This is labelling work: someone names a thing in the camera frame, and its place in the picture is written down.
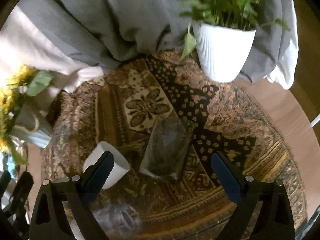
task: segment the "wooden floor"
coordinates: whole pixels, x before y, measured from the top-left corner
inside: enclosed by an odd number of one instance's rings
[[[299,56],[290,91],[308,119],[320,113],[320,21],[305,0],[294,0],[297,13]],[[314,127],[320,141],[320,123]]]

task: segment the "round rug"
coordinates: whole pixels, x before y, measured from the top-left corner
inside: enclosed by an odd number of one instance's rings
[[[136,239],[215,239],[235,209],[210,165],[211,155],[222,151],[245,175],[283,180],[297,229],[306,218],[303,183],[279,131],[243,89],[210,81],[195,56],[180,62],[179,55],[143,56],[73,94],[61,93],[51,108],[54,135],[42,152],[42,178],[80,174],[97,143],[107,141],[132,169],[101,191],[94,208],[131,205],[143,221]],[[196,127],[183,176],[174,184],[138,172],[157,114],[187,118]]]

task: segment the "white cup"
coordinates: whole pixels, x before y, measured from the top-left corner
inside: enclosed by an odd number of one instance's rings
[[[107,178],[102,189],[112,187],[130,170],[130,164],[125,159],[125,157],[123,157],[123,155],[111,144],[102,141],[85,160],[82,171],[84,172],[89,166],[94,165],[105,151],[111,152],[113,154],[115,162],[109,174],[109,177]]]

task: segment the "potted plant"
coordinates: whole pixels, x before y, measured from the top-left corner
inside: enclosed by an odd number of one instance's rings
[[[259,0],[186,0],[191,11],[180,14],[191,17],[185,36],[181,60],[196,47],[204,74],[217,82],[231,82],[241,71],[252,47],[256,32]],[[276,19],[260,27],[285,22]]]
[[[22,65],[0,87],[0,151],[11,154],[16,165],[27,161],[16,151],[12,136],[39,147],[45,147],[51,140],[51,125],[28,103],[28,97],[40,93],[51,80],[49,71]]]

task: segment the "gray blanket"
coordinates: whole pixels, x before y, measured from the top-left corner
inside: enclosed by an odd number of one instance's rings
[[[290,21],[290,0],[260,0],[259,20]],[[64,54],[88,65],[116,68],[139,53],[183,48],[190,19],[183,0],[20,0],[21,10]],[[289,46],[279,26],[258,29],[240,73],[251,82],[270,74]]]

